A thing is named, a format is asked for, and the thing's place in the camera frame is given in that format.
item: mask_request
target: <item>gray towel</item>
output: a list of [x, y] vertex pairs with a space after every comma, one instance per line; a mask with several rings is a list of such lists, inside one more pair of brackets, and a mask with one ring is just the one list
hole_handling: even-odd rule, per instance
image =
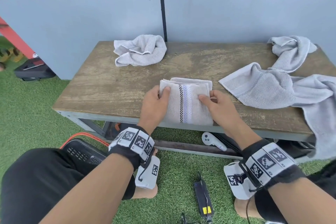
[[160, 62], [167, 47], [161, 35], [140, 35], [132, 41], [115, 40], [114, 53], [117, 67], [148, 66]]
[[168, 109], [164, 121], [195, 125], [213, 125], [208, 108], [198, 99], [198, 95], [210, 96], [212, 81], [187, 78], [161, 80], [159, 95], [169, 86]]
[[316, 136], [314, 158], [336, 156], [336, 78], [313, 74], [294, 77], [291, 73], [304, 62], [316, 46], [301, 36], [273, 37], [275, 64], [263, 70], [251, 63], [219, 81], [244, 105], [277, 109], [301, 107], [310, 129]]

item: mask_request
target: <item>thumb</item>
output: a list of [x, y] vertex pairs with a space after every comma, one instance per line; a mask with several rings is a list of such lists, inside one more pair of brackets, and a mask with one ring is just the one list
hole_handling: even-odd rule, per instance
[[211, 99], [210, 99], [208, 96], [206, 96], [206, 95], [199, 95], [199, 96], [198, 96], [198, 99], [199, 99], [203, 104], [205, 104], [206, 107], [208, 107], [208, 109], [210, 109], [210, 107], [211, 107], [212, 105], [215, 105], [215, 103], [212, 102]]
[[160, 100], [165, 103], [168, 103], [169, 95], [170, 95], [170, 87], [164, 88]]

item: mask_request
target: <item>orange cable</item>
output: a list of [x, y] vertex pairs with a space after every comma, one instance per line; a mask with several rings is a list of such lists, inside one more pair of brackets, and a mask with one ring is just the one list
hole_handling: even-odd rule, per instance
[[99, 137], [96, 137], [90, 133], [87, 133], [87, 132], [80, 132], [80, 133], [76, 133], [74, 135], [72, 135], [71, 137], [69, 137], [69, 139], [67, 141], [65, 141], [65, 143], [60, 147], [60, 149], [62, 149], [71, 139], [73, 139], [74, 137], [76, 136], [87, 136], [87, 137], [90, 137], [98, 142], [100, 142], [101, 144], [105, 145], [105, 146], [109, 146], [110, 144], [103, 141], [102, 139], [100, 139]]

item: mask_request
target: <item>metal table frame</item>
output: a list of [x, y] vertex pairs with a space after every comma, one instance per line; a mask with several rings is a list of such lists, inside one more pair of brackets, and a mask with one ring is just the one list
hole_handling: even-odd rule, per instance
[[[107, 128], [109, 127], [110, 122], [137, 124], [139, 121], [138, 118], [130, 118], [122, 116], [108, 116], [102, 114], [69, 112], [61, 110], [55, 110], [55, 111], [61, 114], [62, 116], [68, 118], [69, 120], [73, 121], [86, 131], [102, 138], [105, 141], [107, 141], [105, 138], [105, 134]], [[100, 128], [92, 120], [102, 120], [105, 121], [105, 124], [103, 128]], [[203, 126], [203, 125], [192, 125], [186, 123], [162, 122], [159, 124], [159, 127], [224, 133], [224, 130], [220, 126]], [[260, 137], [264, 138], [274, 138], [274, 139], [300, 141], [300, 142], [315, 142], [316, 140], [313, 134], [311, 135], [304, 133], [289, 133], [289, 132], [260, 130], [260, 129], [254, 129], [254, 132], [257, 133]], [[226, 152], [224, 152], [214, 146], [155, 140], [155, 147], [158, 148], [159, 150], [192, 153], [192, 154], [199, 154], [220, 158], [241, 159], [241, 157], [231, 149], [228, 149]]]

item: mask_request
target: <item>person's left hand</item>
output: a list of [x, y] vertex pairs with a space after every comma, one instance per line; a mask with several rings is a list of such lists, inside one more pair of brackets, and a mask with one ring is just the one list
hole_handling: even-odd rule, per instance
[[163, 89], [162, 97], [159, 98], [159, 86], [156, 85], [148, 91], [142, 101], [141, 114], [138, 126], [149, 133], [160, 124], [167, 112], [170, 87]]

